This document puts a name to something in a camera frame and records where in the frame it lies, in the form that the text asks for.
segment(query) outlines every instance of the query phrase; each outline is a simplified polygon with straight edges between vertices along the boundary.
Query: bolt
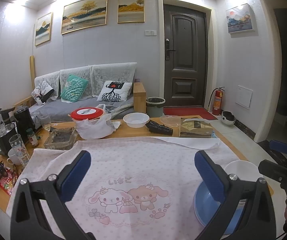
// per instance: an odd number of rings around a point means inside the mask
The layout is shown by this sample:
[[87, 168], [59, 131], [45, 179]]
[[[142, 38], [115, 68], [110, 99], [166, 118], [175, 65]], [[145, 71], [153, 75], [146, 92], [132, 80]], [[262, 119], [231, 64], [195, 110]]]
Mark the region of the bolt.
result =
[[57, 175], [56, 174], [51, 174], [51, 175], [48, 176], [48, 180], [49, 181], [54, 181], [56, 179], [57, 179]]
[[229, 174], [229, 178], [233, 181], [238, 179], [238, 176], [236, 174]]
[[264, 178], [259, 178], [259, 182], [260, 182], [261, 184], [265, 184], [265, 183], [266, 183], [266, 180], [265, 180]]
[[20, 180], [21, 185], [25, 185], [28, 182], [26, 178]]

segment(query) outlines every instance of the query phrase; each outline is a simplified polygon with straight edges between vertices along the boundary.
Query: trash can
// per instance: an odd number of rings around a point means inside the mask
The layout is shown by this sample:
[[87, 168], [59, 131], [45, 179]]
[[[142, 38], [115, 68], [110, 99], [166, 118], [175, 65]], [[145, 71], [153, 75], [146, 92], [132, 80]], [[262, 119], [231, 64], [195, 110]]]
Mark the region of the trash can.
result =
[[166, 103], [164, 98], [159, 97], [151, 97], [147, 98], [146, 106], [147, 106], [147, 115], [149, 117], [160, 117], [163, 114], [163, 107]]

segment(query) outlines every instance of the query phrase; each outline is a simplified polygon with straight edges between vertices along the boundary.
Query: throw pillow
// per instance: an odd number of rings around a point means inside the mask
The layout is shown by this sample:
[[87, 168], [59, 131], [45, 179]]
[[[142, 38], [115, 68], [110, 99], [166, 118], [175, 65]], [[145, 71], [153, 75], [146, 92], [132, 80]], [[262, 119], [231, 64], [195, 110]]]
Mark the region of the throw pillow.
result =
[[89, 81], [75, 75], [70, 75], [64, 85], [61, 98], [70, 102], [77, 102], [85, 91]]
[[43, 78], [37, 87], [31, 93], [33, 99], [38, 106], [42, 106], [54, 93], [54, 89], [49, 85], [47, 80]]
[[124, 102], [127, 100], [131, 86], [132, 83], [108, 80], [103, 84], [97, 101]]

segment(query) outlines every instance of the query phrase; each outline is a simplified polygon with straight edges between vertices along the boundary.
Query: brown cartoon dog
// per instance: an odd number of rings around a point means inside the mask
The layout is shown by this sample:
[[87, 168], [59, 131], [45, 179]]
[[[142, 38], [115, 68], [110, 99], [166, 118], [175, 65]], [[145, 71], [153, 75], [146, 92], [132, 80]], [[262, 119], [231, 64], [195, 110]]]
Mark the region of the brown cartoon dog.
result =
[[141, 210], [154, 209], [155, 206], [153, 202], [155, 202], [157, 194], [160, 197], [168, 196], [168, 191], [162, 190], [158, 186], [153, 186], [152, 184], [148, 184], [147, 186], [140, 186], [138, 188], [133, 188], [128, 191], [128, 194], [131, 195], [136, 204], [140, 204]]

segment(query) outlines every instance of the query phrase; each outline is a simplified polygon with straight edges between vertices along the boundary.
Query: coffee table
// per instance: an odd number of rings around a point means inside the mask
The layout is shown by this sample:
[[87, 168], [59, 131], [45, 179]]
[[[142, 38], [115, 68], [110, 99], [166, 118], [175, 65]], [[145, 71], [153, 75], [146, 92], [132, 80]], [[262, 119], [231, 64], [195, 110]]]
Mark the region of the coffee table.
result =
[[[201, 118], [199, 115], [190, 115], [190, 116], [183, 116], [185, 118]], [[151, 118], [151, 120], [162, 124], [160, 121], [160, 118]], [[147, 127], [141, 127], [141, 128], [131, 128], [127, 126], [127, 124], [123, 120], [115, 120], [115, 121], [120, 121], [121, 125], [119, 128], [113, 132], [111, 135], [105, 137], [105, 138], [125, 138], [125, 137], [145, 137], [145, 136], [167, 136], [167, 135], [162, 135], [158, 133], [151, 133], [149, 132], [149, 129]], [[69, 127], [74, 127], [75, 123], [74, 122], [62, 122], [62, 123], [53, 123], [52, 127], [54, 128], [69, 128]], [[247, 158], [236, 148], [232, 145], [231, 142], [228, 141], [221, 133], [219, 133], [216, 129], [214, 129], [215, 134], [218, 138], [220, 138], [236, 155], [240, 160], [245, 160], [247, 161]], [[49, 132], [47, 132], [44, 129], [41, 129], [37, 135], [41, 136], [41, 139], [39, 139], [39, 145], [37, 148], [44, 148], [44, 143], [46, 139], [49, 136]], [[178, 137], [179, 136], [179, 127], [174, 128], [174, 133], [173, 137]], [[77, 140], [83, 140], [80, 136], [77, 137]], [[33, 150], [35, 148], [32, 147], [30, 143], [27, 143], [26, 148], [29, 152], [30, 155], [33, 154]], [[3, 161], [5, 165], [7, 164], [7, 158], [4, 156], [0, 155], [0, 161]], [[274, 194], [274, 191], [269, 187], [271, 195]], [[9, 202], [10, 196], [5, 193], [1, 188], [0, 188], [0, 209], [3, 212], [6, 212], [8, 202]]]

